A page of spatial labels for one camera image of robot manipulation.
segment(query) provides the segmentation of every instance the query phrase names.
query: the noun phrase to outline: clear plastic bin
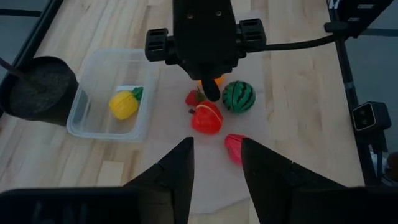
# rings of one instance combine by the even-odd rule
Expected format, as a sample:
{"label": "clear plastic bin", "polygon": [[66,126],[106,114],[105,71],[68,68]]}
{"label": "clear plastic bin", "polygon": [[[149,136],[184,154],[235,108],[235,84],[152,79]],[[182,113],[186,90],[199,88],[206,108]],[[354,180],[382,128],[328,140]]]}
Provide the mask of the clear plastic bin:
{"label": "clear plastic bin", "polygon": [[[69,114],[67,129],[83,138],[143,141],[147,135],[157,84],[158,63],[144,50],[102,49],[89,59]],[[130,118],[116,119],[110,99],[122,90],[143,86],[139,109]]]}

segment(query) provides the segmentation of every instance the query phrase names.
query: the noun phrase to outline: black metal frame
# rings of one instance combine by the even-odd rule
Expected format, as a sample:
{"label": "black metal frame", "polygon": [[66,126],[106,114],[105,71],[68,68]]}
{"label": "black metal frame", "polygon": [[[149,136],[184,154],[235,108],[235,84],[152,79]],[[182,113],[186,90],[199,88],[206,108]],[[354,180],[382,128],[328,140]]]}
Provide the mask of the black metal frame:
{"label": "black metal frame", "polygon": [[[332,22],[339,21],[338,13],[335,9],[330,9],[330,20]],[[343,83],[345,85],[345,92],[348,102],[348,109],[352,111],[355,107],[359,105],[358,97],[356,95],[354,78],[351,72],[351,67],[349,65],[349,58],[347,56],[345,38],[341,38],[336,41],[337,56],[340,63],[341,74],[343,76]],[[370,154],[370,149],[367,144],[358,136],[356,133],[355,141],[358,150],[359,161],[361,163],[363,179],[365,185],[378,185],[378,180],[373,167],[373,162]]]}
{"label": "black metal frame", "polygon": [[27,16],[39,18],[29,36],[26,38],[24,45],[17,54],[17,57],[13,61],[13,66],[19,66],[21,63],[34,57],[55,15],[57,15],[62,2],[63,0],[49,0],[49,3],[43,11],[0,9],[0,15],[2,16]]}

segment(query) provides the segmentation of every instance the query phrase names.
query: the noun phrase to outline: wooden table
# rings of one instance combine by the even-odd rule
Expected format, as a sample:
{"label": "wooden table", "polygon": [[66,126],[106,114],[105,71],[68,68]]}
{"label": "wooden table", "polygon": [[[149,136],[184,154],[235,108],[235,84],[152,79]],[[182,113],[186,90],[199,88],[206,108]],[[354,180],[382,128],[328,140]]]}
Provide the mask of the wooden table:
{"label": "wooden table", "polygon": [[[326,1],[232,0],[257,11],[268,44],[323,37]],[[100,48],[143,48],[146,30],[171,26],[171,0],[64,0],[37,56],[64,59],[78,80]],[[334,44],[264,56],[273,150],[346,186],[363,185]],[[62,127],[4,115],[0,190],[122,185],[137,175],[143,146],[75,138]],[[192,223],[256,223],[249,200]]]}

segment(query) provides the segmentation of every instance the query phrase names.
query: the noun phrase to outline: black cup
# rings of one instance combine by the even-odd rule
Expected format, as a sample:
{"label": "black cup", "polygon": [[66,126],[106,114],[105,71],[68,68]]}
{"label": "black cup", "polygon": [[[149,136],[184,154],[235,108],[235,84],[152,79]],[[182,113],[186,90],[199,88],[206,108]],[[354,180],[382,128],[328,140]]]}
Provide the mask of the black cup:
{"label": "black cup", "polygon": [[68,79],[68,86],[61,97],[56,102],[52,102],[51,105],[48,105],[46,110],[39,111],[36,114],[30,114],[29,116],[20,116],[15,114],[15,112],[13,112],[10,108],[10,95],[11,90],[19,81],[19,78],[15,77],[14,75],[7,74],[5,79],[0,84],[0,107],[5,113],[28,121],[43,121],[61,126],[67,125],[70,108],[72,106],[73,100],[75,99],[76,91],[79,86],[76,76],[69,66],[59,58],[45,56],[34,58],[19,66],[18,69],[26,75],[29,75],[30,71],[33,71],[38,67],[46,67],[49,64],[51,64],[51,66],[58,66],[60,70],[63,71],[63,75],[70,76]]}

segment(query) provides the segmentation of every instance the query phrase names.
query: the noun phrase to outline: green watermelon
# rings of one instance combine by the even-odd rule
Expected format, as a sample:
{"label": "green watermelon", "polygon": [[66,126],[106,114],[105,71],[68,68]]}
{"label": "green watermelon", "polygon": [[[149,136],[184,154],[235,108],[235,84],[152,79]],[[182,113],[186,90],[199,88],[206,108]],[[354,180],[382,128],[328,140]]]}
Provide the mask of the green watermelon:
{"label": "green watermelon", "polygon": [[244,81],[229,83],[223,91],[225,107],[234,113],[243,113],[250,109],[256,100],[253,87]]}

